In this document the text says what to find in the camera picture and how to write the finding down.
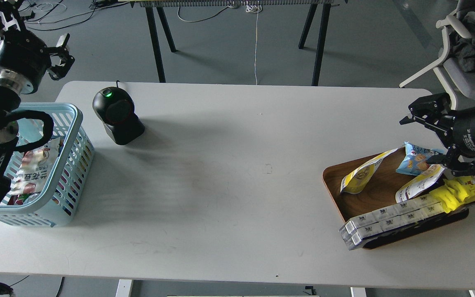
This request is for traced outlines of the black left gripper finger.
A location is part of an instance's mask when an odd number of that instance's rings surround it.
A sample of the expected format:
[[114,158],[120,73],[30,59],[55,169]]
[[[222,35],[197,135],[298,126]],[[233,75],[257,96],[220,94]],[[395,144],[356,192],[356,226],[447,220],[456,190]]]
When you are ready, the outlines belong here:
[[60,62],[58,64],[47,68],[48,74],[53,80],[60,80],[66,77],[75,62],[74,57],[68,52],[67,44],[69,39],[69,33],[63,34],[60,36],[55,47],[47,47],[47,53],[51,57],[60,58]]

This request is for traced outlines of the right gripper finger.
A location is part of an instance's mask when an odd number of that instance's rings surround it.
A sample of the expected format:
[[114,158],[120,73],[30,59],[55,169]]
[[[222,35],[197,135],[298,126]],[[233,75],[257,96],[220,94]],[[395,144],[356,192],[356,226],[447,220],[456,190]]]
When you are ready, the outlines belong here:
[[408,105],[411,116],[405,116],[399,124],[417,122],[436,133],[451,133],[454,127],[454,114],[450,109],[450,103],[450,96],[446,92],[419,97]]
[[441,164],[449,169],[455,177],[475,176],[475,157],[470,162],[461,161],[461,151],[453,144],[447,148],[445,154],[436,154],[428,158],[428,164]]

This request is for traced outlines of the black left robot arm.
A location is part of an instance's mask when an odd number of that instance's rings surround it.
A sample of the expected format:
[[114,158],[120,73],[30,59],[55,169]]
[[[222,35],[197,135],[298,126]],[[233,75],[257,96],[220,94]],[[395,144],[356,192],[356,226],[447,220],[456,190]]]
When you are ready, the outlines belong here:
[[[53,80],[64,78],[74,63],[68,52],[69,34],[60,37],[55,47],[30,32],[19,15],[21,0],[0,0],[0,202],[11,189],[11,179],[4,175],[12,154],[27,152],[49,141],[54,122],[45,112],[19,110],[21,94],[37,91],[45,73]],[[22,119],[41,120],[42,137],[18,146],[18,124]]]

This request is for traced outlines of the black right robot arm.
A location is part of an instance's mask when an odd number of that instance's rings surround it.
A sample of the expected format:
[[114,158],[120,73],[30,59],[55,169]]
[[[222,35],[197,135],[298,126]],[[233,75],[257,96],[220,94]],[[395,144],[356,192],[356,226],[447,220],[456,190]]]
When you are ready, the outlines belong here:
[[401,125],[417,122],[434,131],[447,148],[445,154],[428,158],[428,164],[441,164],[455,177],[475,175],[475,107],[453,110],[448,93],[417,98],[408,109],[411,116]]

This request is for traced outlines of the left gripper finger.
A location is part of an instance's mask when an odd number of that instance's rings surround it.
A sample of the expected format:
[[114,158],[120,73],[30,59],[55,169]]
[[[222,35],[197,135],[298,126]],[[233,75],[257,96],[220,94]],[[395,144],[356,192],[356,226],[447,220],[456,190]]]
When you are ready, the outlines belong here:
[[28,39],[28,30],[19,15],[22,0],[0,0],[0,37],[7,35],[23,40]]

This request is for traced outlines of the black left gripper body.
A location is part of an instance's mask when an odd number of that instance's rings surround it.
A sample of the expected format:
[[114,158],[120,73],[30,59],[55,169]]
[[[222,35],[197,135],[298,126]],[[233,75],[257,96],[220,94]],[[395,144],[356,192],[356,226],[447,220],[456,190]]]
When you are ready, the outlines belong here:
[[37,92],[47,68],[50,56],[45,42],[30,31],[7,31],[0,45],[0,74],[6,70],[18,73],[27,81],[23,94]]

